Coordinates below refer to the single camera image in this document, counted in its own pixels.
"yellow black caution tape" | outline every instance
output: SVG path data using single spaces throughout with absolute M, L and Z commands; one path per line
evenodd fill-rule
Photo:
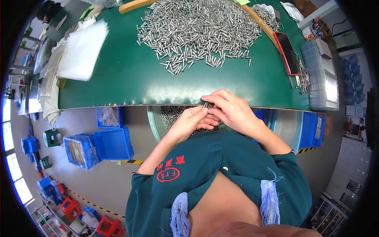
M 47 174 L 49 175 L 50 179 L 52 179 L 52 180 L 54 180 L 55 182 L 59 183 L 59 181 L 56 180 L 51 174 L 49 174 L 49 173 L 47 173 Z M 98 205 L 95 205 L 95 204 L 93 204 L 92 202 L 87 201 L 86 199 L 84 199 L 84 198 L 82 198 L 81 196 L 77 195 L 76 193 L 74 193 L 73 191 L 71 191 L 70 189 L 68 189 L 67 187 L 66 187 L 66 189 L 67 189 L 68 191 L 70 191 L 71 193 L 73 193 L 73 194 L 74 194 L 75 196 L 77 196 L 78 198 L 80 198 L 80 199 L 82 199 L 82 200 L 88 202 L 88 203 L 91 204 L 92 206 L 95 206 L 95 207 L 97 207 L 97 208 L 99 208 L 99 209 L 101 209 L 101 210 L 104 210 L 104 211 L 106 211 L 106 212 L 109 212 L 110 214 L 116 215 L 116 216 L 118 216 L 118 217 L 125 218 L 125 216 L 122 216 L 122 215 L 119 215 L 119 214 L 117 214 L 117 213 L 114 213 L 114 212 L 108 211 L 108 210 L 105 209 L 105 208 L 99 207 Z
M 122 160 L 121 162 L 132 163 L 132 164 L 140 165 L 140 164 L 143 163 L 143 160 Z
M 317 147 L 310 147 L 310 148 L 302 149 L 302 150 L 299 150 L 299 151 L 298 151 L 298 154 L 303 153 L 303 152 L 306 152 L 306 151 L 310 151 L 310 150 L 313 150 L 313 149 L 316 149 L 316 148 L 317 148 Z

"person's left hand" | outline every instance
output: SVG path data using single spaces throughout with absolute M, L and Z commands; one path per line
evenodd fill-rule
M 218 121 L 216 116 L 208 114 L 207 108 L 188 108 L 183 111 L 166 136 L 177 145 L 185 141 L 196 129 L 213 129 L 219 124 Z

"stack of paper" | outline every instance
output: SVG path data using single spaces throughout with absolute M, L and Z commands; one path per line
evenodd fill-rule
M 108 24 L 104 20 L 72 32 L 67 39 L 66 52 L 57 76 L 88 81 L 108 32 Z

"wooden stick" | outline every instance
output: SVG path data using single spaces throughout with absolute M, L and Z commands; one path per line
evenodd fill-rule
M 260 18 L 248 5 L 241 6 L 239 3 L 237 3 L 237 5 L 241 7 L 245 12 L 247 12 L 250 15 L 251 19 L 253 19 L 262 28 L 262 30 L 266 33 L 266 35 L 270 38 L 270 40 L 280 52 L 279 45 L 275 40 L 273 30 L 268 25 L 266 25 L 263 19 Z
M 160 1 L 160 0 L 134 0 L 134 1 L 128 2 L 128 3 L 120 6 L 119 12 L 120 12 L 120 14 L 124 14 L 124 13 L 127 13 L 128 11 L 131 11 L 131 10 L 134 10 L 134 9 L 137 9 L 137 8 L 142 7 L 142 6 L 149 5 L 149 4 L 153 4 L 157 1 Z

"red embroidered logo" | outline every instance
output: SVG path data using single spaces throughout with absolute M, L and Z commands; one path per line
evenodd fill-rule
M 182 155 L 181 157 L 176 158 L 176 164 L 180 165 L 184 163 L 184 156 Z
M 169 182 L 178 178 L 179 175 L 180 172 L 177 168 L 168 167 L 157 174 L 157 179 L 159 180 L 159 182 Z
M 172 158 L 169 159 L 168 161 L 166 161 L 166 167 L 169 167 L 171 166 L 171 163 L 172 163 Z
M 159 166 L 157 166 L 157 170 L 160 170 L 162 167 L 163 167 L 163 164 L 160 164 Z

